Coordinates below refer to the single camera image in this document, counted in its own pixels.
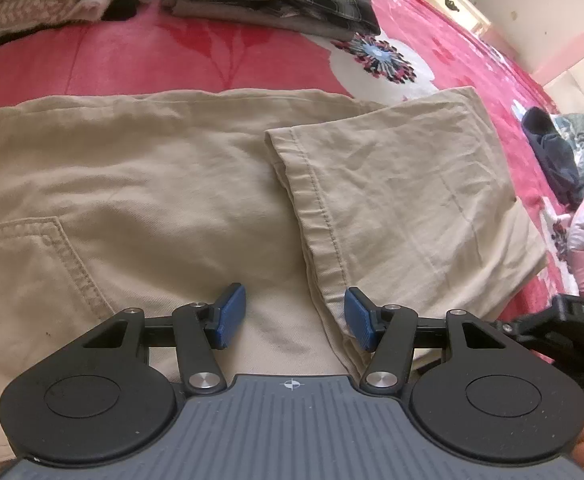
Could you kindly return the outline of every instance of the gray ribbed plate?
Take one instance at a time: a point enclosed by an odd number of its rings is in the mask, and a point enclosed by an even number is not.
[[[239,376],[194,397],[157,442],[120,462],[61,470],[20,461],[5,480],[580,480],[567,458],[466,462],[425,439],[400,404],[347,377]]]

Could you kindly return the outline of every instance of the gray folded garment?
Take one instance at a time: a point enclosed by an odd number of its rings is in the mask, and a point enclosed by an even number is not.
[[[249,23],[263,27],[283,28],[303,34],[323,36],[338,41],[350,41],[354,32],[345,30],[327,22],[305,16],[290,16],[280,18],[265,12],[230,4],[216,4],[211,2],[194,2],[191,0],[176,0],[172,7],[172,14],[182,18],[209,18],[210,20],[224,20],[226,22]]]

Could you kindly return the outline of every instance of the headboard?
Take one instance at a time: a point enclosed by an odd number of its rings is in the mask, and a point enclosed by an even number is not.
[[[584,33],[550,58],[532,77],[563,114],[584,113]]]

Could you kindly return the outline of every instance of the blue gripper pad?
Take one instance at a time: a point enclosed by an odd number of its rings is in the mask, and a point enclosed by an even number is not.
[[[352,334],[357,338],[358,344],[366,352],[373,352],[379,343],[376,331],[372,328],[370,311],[357,300],[356,296],[348,289],[344,298],[345,321]]]
[[[240,285],[221,306],[221,317],[214,334],[212,348],[227,348],[245,317],[245,287]]]

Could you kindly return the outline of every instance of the nightstand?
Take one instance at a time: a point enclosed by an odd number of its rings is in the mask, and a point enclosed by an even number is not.
[[[425,0],[450,20],[469,30],[510,59],[516,60],[518,52],[512,47],[492,22],[470,0]]]

